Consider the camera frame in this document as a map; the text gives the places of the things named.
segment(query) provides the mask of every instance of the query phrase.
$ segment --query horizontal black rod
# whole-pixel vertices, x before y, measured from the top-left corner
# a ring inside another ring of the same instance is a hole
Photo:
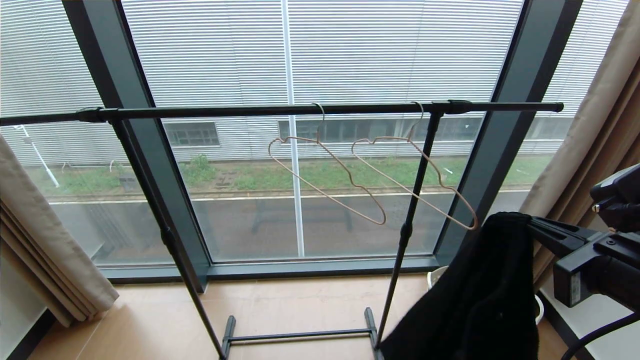
[[[347,329],[332,331],[312,331],[312,332],[290,332],[289,334],[268,334],[253,336],[232,336],[229,341],[256,341],[256,340],[276,340],[291,338],[310,338],[312,336],[332,336],[332,335],[350,335],[350,334],[369,334],[370,329]]]
[[[470,111],[562,111],[561,102],[470,102],[448,100],[425,102],[422,108],[426,113],[462,114]],[[371,114],[371,113],[419,113],[420,106],[415,103],[404,104],[327,104],[323,105],[326,114]],[[120,119],[156,119],[186,117],[243,117],[277,115],[319,115],[316,105],[274,105],[274,106],[236,106],[215,108],[85,108],[74,113],[55,113],[0,118],[0,125],[14,126],[40,124],[61,121],[107,122]]]

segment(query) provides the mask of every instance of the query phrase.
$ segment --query corrugated metal wall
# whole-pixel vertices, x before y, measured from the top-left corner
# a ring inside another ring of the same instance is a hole
[[[559,116],[575,114],[625,4],[584,1],[545,97],[566,103]],[[123,5],[159,106],[287,102],[280,0],[136,0]],[[0,6],[0,115],[101,105],[59,1],[0,0]],[[289,0],[295,102],[485,101],[520,7],[521,0]],[[368,119],[377,116],[403,118]],[[318,117],[298,117],[304,119]],[[174,153],[179,161],[195,154],[211,160],[266,159],[279,120],[287,118],[218,119],[220,146],[175,147]],[[33,125],[27,130],[52,165],[126,160],[105,124]],[[1,131],[23,164],[39,164],[21,130]],[[560,143],[527,140],[521,153],[554,152]],[[348,146],[330,147],[346,156],[351,154]],[[464,155],[470,147],[470,142],[438,142],[433,152]],[[291,156],[289,145],[273,148],[277,156]],[[371,149],[362,154],[413,154],[398,144]],[[300,146],[300,158],[316,156],[325,154],[313,145]]]

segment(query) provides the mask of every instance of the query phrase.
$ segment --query rose gold hanger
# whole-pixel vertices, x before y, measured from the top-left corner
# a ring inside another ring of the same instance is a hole
[[[347,168],[347,166],[345,166],[345,164],[338,159],[338,157],[336,157],[336,155],[334,155],[329,149],[326,148],[326,146],[324,146],[324,144],[322,142],[320,142],[320,127],[322,126],[323,122],[324,122],[324,108],[322,107],[322,105],[317,104],[317,103],[313,103],[313,105],[316,105],[318,108],[320,108],[320,111],[322,111],[322,120],[320,120],[320,124],[318,124],[318,129],[316,131],[316,139],[309,139],[309,138],[301,138],[299,136],[287,136],[286,138],[282,139],[280,137],[275,138],[272,142],[269,143],[269,147],[268,147],[268,152],[269,152],[269,156],[271,157],[271,159],[275,160],[278,164],[280,164],[281,167],[284,167],[284,169],[286,169],[288,172],[290,172],[293,176],[297,177],[298,179],[302,180],[305,184],[311,186],[315,191],[321,193],[322,195],[324,195],[327,199],[335,202],[336,204],[342,206],[343,208],[349,210],[350,212],[364,218],[365,220],[368,220],[374,224],[378,224],[378,225],[383,225],[385,222],[387,222],[387,214],[385,213],[385,210],[382,208],[382,205],[378,202],[378,200],[376,200],[376,198],[373,196],[373,194],[369,191],[369,189],[367,189],[366,187],[364,187],[363,185],[360,184],[356,184],[353,182],[353,176],[351,175],[351,171],[349,171],[349,169]],[[332,197],[331,195],[327,194],[326,192],[320,190],[318,187],[316,187],[315,185],[313,185],[312,183],[308,182],[307,180],[305,180],[304,178],[302,178],[301,176],[299,176],[298,174],[296,174],[295,172],[293,172],[290,168],[287,167],[287,165],[284,165],[280,160],[276,159],[272,154],[271,154],[271,146],[275,143],[275,142],[280,142],[280,143],[285,143],[287,142],[287,140],[289,139],[297,139],[297,140],[302,140],[302,141],[306,141],[306,142],[313,142],[316,143],[318,145],[320,145],[326,152],[329,153],[329,155],[331,155],[331,157],[335,160],[338,161],[338,164],[340,164],[340,166],[342,166],[342,168],[344,169],[344,171],[347,172],[347,175],[349,175],[349,182],[351,182],[351,185],[360,188],[362,190],[364,190],[365,192],[367,192],[367,194],[369,195],[369,197],[376,203],[377,207],[380,209],[380,211],[382,212],[382,221],[376,221],[375,219],[368,217],[367,215],[359,212],[358,210],[351,208],[345,204],[343,204],[342,202],[338,201],[335,197]]]
[[[417,101],[412,101],[415,104],[417,104],[418,106],[420,106],[420,110],[421,110],[421,114],[420,114],[420,119],[413,124],[413,126],[411,127],[411,129],[409,130],[409,134],[406,138],[400,137],[400,136],[377,136],[376,138],[374,138],[373,140],[369,140],[369,139],[359,139],[354,141],[351,144],[351,153],[353,154],[353,156],[355,156],[358,160],[362,161],[365,165],[367,165],[368,167],[372,168],[375,172],[379,173],[380,175],[386,177],[387,179],[391,180],[394,184],[400,186],[402,189],[406,190],[408,193],[410,193],[413,197],[415,197],[416,199],[422,201],[423,203],[427,204],[428,206],[431,206],[435,211],[439,212],[440,214],[444,215],[445,217],[449,218],[451,221],[455,222],[456,224],[464,227],[467,230],[476,230],[478,228],[478,217],[476,215],[476,212],[474,211],[474,209],[471,207],[471,205],[469,204],[469,202],[464,198],[464,196],[462,196],[462,194],[460,192],[458,192],[457,189],[455,189],[452,186],[447,186],[444,185],[442,183],[442,173],[440,173],[440,169],[438,168],[438,166],[433,162],[433,160],[431,160],[429,158],[429,156],[427,156],[426,154],[424,154],[424,152],[420,149],[420,147],[418,145],[416,145],[413,140],[411,140],[411,136],[413,136],[413,130],[415,128],[416,125],[420,124],[420,122],[422,121],[422,119],[424,118],[424,108],[422,107],[422,104],[417,102]],[[371,165],[370,163],[368,163],[366,160],[364,160],[363,158],[361,158],[358,154],[355,153],[355,145],[358,143],[364,143],[366,142],[369,145],[373,145],[375,144],[377,141],[379,140],[403,140],[406,141],[408,143],[410,143],[411,145],[413,145],[413,147],[418,150],[421,154],[422,157],[425,158],[432,166],[433,168],[436,170],[436,173],[438,173],[438,183],[440,183],[440,187],[448,189],[453,191],[459,198],[460,200],[462,200],[462,203],[464,203],[464,205],[467,207],[467,209],[469,209],[469,211],[471,211],[471,214],[474,218],[474,223],[472,226],[468,226],[462,222],[460,222],[459,220],[453,218],[452,216],[450,216],[449,214],[445,213],[444,211],[440,210],[437,206],[433,205],[432,203],[428,202],[427,200],[423,199],[421,196],[419,195],[415,195],[413,193],[413,191],[411,191],[409,188],[407,188],[406,186],[402,185],[401,183],[398,183],[395,179],[393,179],[392,177],[390,177],[389,175],[386,175],[384,172],[378,170],[376,167],[374,167],[373,165]]]

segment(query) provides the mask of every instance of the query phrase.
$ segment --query street light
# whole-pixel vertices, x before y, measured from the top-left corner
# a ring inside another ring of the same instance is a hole
[[[49,169],[47,164],[44,162],[44,159],[42,158],[42,155],[40,155],[40,151],[38,151],[38,148],[36,147],[36,144],[33,143],[33,140],[29,137],[29,133],[27,133],[27,129],[24,127],[24,125],[14,125],[13,128],[16,129],[16,130],[22,129],[22,131],[24,132],[24,138],[22,140],[24,141],[24,143],[30,143],[31,146],[33,146],[33,150],[35,150],[36,155],[38,156],[38,159],[40,159],[40,162],[42,163],[42,166],[44,166],[44,169],[47,171],[47,174],[49,175],[49,178],[51,178],[51,181],[53,181],[53,185],[55,185],[57,188],[59,188],[60,187],[60,183],[58,182],[58,180],[56,180],[56,177],[51,172],[51,169]]]

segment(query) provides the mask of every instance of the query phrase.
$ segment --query cable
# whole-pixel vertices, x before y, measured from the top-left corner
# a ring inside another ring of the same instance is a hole
[[[593,340],[596,340],[597,338],[601,337],[601,336],[605,336],[606,334],[609,334],[610,332],[616,331],[618,329],[620,329],[621,327],[625,327],[627,325],[630,325],[636,321],[640,320],[640,314],[639,313],[633,313],[631,315],[628,315],[622,319],[616,320],[610,324],[607,324],[601,328],[595,329],[594,331],[590,332],[589,334],[586,334],[582,339],[578,340],[578,342],[576,342],[575,344],[573,344],[562,356],[561,360],[569,360],[571,359],[576,352],[578,352],[578,350],[580,350],[582,347],[586,346],[588,343],[592,342]]]

